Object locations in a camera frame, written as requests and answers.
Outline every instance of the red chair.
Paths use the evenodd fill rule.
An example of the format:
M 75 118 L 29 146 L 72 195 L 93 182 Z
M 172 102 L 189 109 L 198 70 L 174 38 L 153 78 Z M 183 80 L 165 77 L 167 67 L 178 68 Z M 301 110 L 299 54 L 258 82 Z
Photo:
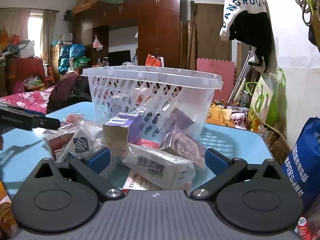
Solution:
M 46 87 L 49 87 L 49 82 L 52 82 L 53 84 L 55 84 L 51 67 L 48 67 L 48 77 L 44 80 Z

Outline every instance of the plastic basket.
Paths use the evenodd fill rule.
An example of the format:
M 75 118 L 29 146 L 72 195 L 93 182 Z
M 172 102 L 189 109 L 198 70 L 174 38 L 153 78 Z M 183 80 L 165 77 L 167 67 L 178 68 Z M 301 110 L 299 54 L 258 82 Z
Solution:
M 198 138 L 214 91 L 223 85 L 217 74 L 162 67 L 98 67 L 84 69 L 82 75 L 88 77 L 99 122 L 119 112 L 144 111 L 141 137 L 156 142 L 168 132 L 168 118 L 176 108 L 194 121 L 186 133 Z
M 75 57 L 69 59 L 69 65 L 70 65 L 70 67 L 69 67 L 68 73 L 75 72 L 76 71 L 76 58 Z

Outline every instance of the blue plastic bag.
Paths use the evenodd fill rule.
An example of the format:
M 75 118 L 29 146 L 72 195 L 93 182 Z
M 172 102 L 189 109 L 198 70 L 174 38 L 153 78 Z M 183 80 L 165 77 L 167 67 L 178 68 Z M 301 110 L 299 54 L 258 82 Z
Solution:
M 59 66 L 59 73 L 64 74 L 68 71 L 70 65 L 69 65 L 69 59 L 68 58 L 62 58 Z
M 69 58 L 70 46 L 65 46 L 60 49 L 60 58 Z
M 320 119 L 309 118 L 281 166 L 301 196 L 304 210 L 320 193 Z
M 82 44 L 73 44 L 70 49 L 69 57 L 84 57 L 85 56 L 85 46 Z

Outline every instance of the cabinet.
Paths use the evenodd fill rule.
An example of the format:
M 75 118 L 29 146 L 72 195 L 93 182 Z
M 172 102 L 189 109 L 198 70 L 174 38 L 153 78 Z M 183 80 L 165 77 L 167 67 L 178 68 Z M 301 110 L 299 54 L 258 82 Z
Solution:
M 154 54 L 159 49 L 165 66 L 178 68 L 180 21 L 186 23 L 186 0 L 124 0 L 122 4 L 99 1 L 90 9 L 75 15 L 74 42 L 81 42 L 86 46 L 86 56 L 94 63 L 96 59 L 92 57 L 97 54 L 92 53 L 91 41 L 94 40 L 96 31 L 100 35 L 99 41 L 104 41 L 100 41 L 104 46 L 104 55 L 101 57 L 106 57 L 108 30 L 138 25 L 139 65 L 144 65 L 148 54 Z

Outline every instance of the bed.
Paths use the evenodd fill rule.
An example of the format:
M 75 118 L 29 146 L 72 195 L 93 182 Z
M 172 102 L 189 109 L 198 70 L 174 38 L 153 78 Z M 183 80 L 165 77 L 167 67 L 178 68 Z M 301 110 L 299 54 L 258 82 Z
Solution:
M 43 91 L 25 92 L 0 98 L 0 103 L 20 106 L 25 109 L 46 114 L 49 96 L 54 87 Z

